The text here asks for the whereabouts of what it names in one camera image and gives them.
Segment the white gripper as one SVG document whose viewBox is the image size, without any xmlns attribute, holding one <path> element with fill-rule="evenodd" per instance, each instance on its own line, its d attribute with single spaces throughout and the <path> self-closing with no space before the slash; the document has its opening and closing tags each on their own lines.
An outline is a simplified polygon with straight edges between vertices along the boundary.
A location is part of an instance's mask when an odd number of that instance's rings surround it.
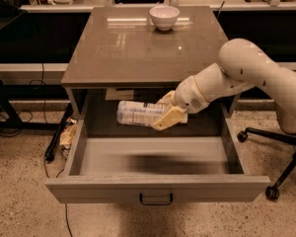
<svg viewBox="0 0 296 237">
<path fill-rule="evenodd" d="M 187 114 L 197 114 L 209 106 L 199 86 L 198 76 L 189 76 L 177 89 L 168 92 L 159 101 L 160 105 L 171 105 L 152 123 L 156 130 L 170 128 L 180 122 L 187 122 Z"/>
</svg>

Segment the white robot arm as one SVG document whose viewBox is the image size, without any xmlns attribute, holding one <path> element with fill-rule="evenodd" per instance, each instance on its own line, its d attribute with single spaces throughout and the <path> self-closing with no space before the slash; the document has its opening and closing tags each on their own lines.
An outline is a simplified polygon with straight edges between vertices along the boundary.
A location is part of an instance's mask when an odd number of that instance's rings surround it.
<svg viewBox="0 0 296 237">
<path fill-rule="evenodd" d="M 219 50 L 218 61 L 182 81 L 159 102 L 166 106 L 152 122 L 157 130 L 186 122 L 189 114 L 206 109 L 216 99 L 253 87 L 276 103 L 281 129 L 296 134 L 296 72 L 278 65 L 246 39 L 231 39 Z"/>
</svg>

